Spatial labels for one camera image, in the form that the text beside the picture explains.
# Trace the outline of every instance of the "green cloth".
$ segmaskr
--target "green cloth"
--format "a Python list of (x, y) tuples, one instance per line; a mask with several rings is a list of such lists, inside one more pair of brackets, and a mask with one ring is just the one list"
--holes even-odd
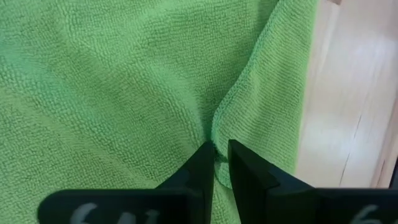
[(205, 141), (294, 171), (317, 0), (0, 1), (0, 222), (61, 189), (154, 188)]

